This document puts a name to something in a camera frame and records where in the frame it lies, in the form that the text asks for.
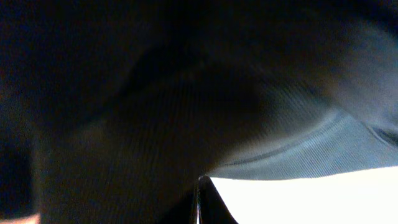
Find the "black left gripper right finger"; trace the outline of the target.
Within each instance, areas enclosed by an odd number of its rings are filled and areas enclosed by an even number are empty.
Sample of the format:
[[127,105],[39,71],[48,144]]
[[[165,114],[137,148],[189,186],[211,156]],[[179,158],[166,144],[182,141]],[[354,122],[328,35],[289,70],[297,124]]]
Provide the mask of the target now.
[[200,224],[238,224],[208,176],[199,179]]

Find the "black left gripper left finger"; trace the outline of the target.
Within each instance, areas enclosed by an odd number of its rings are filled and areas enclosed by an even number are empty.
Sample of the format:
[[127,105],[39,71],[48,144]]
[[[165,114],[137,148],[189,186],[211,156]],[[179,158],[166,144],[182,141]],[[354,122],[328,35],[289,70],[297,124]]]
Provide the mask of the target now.
[[198,224],[198,184],[157,224]]

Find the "black polo shirt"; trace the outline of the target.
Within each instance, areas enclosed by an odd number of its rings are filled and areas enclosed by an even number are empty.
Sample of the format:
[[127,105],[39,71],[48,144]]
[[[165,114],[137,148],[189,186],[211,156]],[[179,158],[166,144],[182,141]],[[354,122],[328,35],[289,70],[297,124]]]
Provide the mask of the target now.
[[1,220],[396,165],[396,1],[1,2]]

